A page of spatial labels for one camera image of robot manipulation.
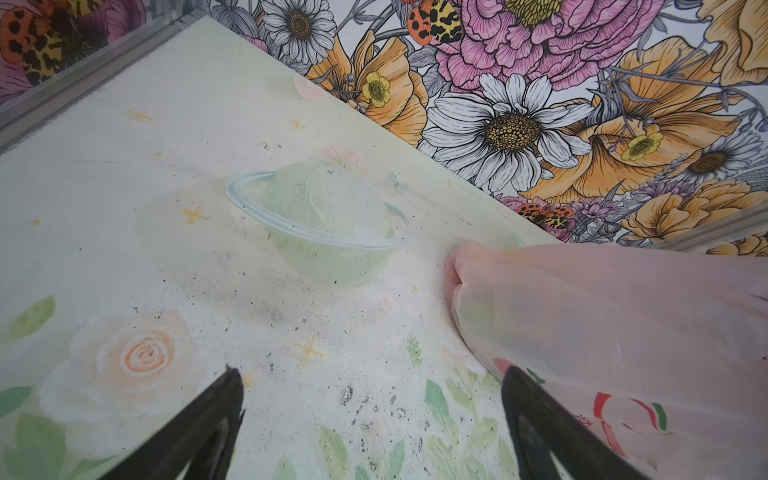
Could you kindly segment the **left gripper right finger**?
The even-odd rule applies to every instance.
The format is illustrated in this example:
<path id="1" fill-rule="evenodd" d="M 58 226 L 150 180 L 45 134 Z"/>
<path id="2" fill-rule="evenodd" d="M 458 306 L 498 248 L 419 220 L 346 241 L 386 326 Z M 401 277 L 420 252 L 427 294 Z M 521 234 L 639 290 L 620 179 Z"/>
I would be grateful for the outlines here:
<path id="1" fill-rule="evenodd" d="M 520 368 L 507 369 L 501 397 L 521 479 L 558 479 L 558 465 L 573 479 L 645 477 Z"/>

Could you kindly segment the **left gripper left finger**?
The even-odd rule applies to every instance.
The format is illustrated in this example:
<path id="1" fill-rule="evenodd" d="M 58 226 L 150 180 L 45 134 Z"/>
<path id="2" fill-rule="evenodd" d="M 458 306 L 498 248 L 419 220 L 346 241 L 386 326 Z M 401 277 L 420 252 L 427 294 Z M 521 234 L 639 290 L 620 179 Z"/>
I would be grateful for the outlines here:
<path id="1" fill-rule="evenodd" d="M 105 479 L 224 479 L 242 425 L 244 386 L 228 367 Z"/>

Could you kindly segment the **pink plastic bag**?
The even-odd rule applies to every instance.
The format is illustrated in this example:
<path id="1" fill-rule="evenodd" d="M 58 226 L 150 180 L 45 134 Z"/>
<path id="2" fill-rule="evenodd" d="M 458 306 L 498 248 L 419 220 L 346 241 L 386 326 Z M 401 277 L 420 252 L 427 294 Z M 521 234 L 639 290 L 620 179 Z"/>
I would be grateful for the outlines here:
<path id="1" fill-rule="evenodd" d="M 767 475 L 767 262 L 610 245 L 447 259 L 464 343 L 654 479 Z"/>

